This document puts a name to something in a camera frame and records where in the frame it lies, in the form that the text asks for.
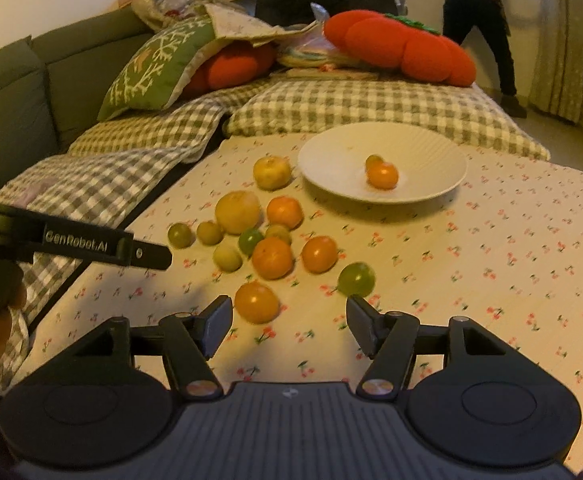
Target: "green sofa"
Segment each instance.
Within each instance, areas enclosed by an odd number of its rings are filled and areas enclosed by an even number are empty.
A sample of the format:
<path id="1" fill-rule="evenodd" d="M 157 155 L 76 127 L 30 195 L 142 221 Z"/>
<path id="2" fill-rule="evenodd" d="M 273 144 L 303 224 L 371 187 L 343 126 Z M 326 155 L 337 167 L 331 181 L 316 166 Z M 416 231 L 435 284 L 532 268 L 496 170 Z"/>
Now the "green sofa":
<path id="1" fill-rule="evenodd" d="M 0 49 L 0 189 L 96 124 L 109 86 L 151 36 L 124 7 Z"/>

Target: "metal screw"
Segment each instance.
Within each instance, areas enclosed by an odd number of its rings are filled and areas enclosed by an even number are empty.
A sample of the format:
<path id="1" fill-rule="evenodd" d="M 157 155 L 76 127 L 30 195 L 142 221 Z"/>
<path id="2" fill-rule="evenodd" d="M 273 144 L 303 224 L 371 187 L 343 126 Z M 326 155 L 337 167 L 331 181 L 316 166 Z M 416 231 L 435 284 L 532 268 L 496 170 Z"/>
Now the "metal screw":
<path id="1" fill-rule="evenodd" d="M 374 397 L 389 395 L 394 390 L 394 385 L 386 379 L 370 379 L 364 381 L 363 392 Z"/>
<path id="2" fill-rule="evenodd" d="M 210 397 L 218 391 L 218 385 L 211 381 L 192 381 L 185 386 L 185 392 L 192 397 Z"/>

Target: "checkered pillow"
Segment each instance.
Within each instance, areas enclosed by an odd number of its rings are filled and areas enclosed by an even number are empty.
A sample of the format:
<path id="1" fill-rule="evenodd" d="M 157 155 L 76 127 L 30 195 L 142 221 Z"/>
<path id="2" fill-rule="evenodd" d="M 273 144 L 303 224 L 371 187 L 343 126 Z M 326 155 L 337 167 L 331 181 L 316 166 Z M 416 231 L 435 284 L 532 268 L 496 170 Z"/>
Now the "checkered pillow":
<path id="1" fill-rule="evenodd" d="M 270 86 L 268 80 L 219 90 L 160 112 L 136 112 L 98 123 L 73 142 L 69 155 L 122 152 L 138 148 L 189 146 L 200 155 L 201 136 L 216 131 L 220 121 Z"/>
<path id="2" fill-rule="evenodd" d="M 200 135 L 185 147 L 52 156 L 9 182 L 0 191 L 0 203 L 22 206 L 27 196 L 30 210 L 115 228 L 177 163 L 195 158 L 211 135 Z M 27 306 L 12 312 L 12 333 L 0 364 L 0 394 L 27 357 L 28 325 L 79 263 L 36 254 L 33 264 L 22 264 Z"/>
<path id="3" fill-rule="evenodd" d="M 291 80 L 252 98 L 225 124 L 229 135 L 320 133 L 334 126 L 391 121 L 423 126 L 459 144 L 549 160 L 548 150 L 482 90 L 407 81 Z"/>

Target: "brown plush toy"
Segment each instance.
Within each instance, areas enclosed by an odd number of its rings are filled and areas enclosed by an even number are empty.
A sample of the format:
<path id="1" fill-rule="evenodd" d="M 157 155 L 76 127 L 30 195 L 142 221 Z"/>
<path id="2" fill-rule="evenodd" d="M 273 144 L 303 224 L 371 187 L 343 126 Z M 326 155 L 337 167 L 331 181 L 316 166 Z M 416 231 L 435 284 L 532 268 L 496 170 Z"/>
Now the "brown plush toy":
<path id="1" fill-rule="evenodd" d="M 264 76 L 275 61 L 276 50 L 271 43 L 255 48 L 249 41 L 235 41 L 203 63 L 181 98 L 195 99 L 210 91 L 244 85 Z"/>
<path id="2" fill-rule="evenodd" d="M 349 56 L 428 83 L 471 86 L 476 65 L 456 43 L 422 23 L 371 10 L 329 18 L 325 37 Z"/>

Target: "green pillow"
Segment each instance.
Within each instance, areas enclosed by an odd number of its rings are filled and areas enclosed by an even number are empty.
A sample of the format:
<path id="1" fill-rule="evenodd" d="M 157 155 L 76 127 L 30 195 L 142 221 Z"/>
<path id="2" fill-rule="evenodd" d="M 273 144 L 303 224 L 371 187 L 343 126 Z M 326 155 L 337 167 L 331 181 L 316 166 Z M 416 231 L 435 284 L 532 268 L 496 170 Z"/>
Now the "green pillow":
<path id="1" fill-rule="evenodd" d="M 110 86 L 98 113 L 108 121 L 127 110 L 165 110 L 192 75 L 229 44 L 217 40 L 212 20 L 197 16 L 161 30 L 145 43 Z"/>

